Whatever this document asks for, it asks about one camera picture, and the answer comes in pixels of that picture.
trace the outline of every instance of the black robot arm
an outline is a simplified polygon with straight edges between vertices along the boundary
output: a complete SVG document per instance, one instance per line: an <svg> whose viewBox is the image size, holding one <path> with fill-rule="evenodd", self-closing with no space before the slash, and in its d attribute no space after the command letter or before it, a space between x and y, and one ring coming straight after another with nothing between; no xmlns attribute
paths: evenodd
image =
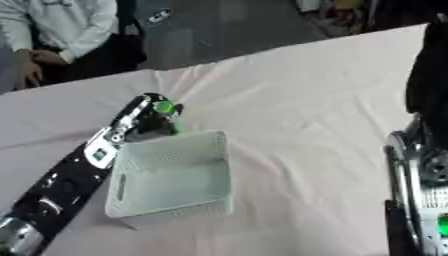
<svg viewBox="0 0 448 256"><path fill-rule="evenodd" d="M174 135L182 105L146 93L49 170L0 218L0 255L36 256L82 210L108 177L121 146L144 134Z"/></svg>

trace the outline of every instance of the white plastic basket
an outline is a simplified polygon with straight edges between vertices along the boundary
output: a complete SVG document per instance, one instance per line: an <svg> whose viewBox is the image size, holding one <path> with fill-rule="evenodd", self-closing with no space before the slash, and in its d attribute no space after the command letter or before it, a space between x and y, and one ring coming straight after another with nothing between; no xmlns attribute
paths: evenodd
<svg viewBox="0 0 448 256"><path fill-rule="evenodd" d="M123 146L112 171L106 214L140 229L191 215L232 211L226 137L208 131Z"/></svg>

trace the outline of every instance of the silver metal joint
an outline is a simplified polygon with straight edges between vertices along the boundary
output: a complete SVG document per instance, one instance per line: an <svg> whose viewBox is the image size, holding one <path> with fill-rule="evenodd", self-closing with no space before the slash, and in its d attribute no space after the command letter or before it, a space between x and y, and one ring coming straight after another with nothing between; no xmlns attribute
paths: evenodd
<svg viewBox="0 0 448 256"><path fill-rule="evenodd" d="M0 255L32 256L44 237L30 224L17 218L0 219Z"/></svg>

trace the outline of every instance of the white sleeve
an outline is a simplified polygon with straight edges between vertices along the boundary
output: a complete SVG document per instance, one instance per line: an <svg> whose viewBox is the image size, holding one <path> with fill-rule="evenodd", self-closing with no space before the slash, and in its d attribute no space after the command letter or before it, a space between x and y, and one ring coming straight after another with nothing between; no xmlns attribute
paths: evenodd
<svg viewBox="0 0 448 256"><path fill-rule="evenodd" d="M60 53L68 63L104 44L118 24L116 0L91 1L93 14L89 18L89 27Z"/></svg>
<svg viewBox="0 0 448 256"><path fill-rule="evenodd" d="M0 26L13 51L33 49L26 1L0 0Z"/></svg>

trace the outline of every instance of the white sweater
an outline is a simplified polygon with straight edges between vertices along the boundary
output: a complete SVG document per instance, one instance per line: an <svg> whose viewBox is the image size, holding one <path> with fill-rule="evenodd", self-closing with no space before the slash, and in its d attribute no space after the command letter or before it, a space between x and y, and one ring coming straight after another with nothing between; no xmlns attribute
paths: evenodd
<svg viewBox="0 0 448 256"><path fill-rule="evenodd" d="M13 49L33 49L27 18L46 45L72 63L117 32L116 0L0 0L0 25Z"/></svg>

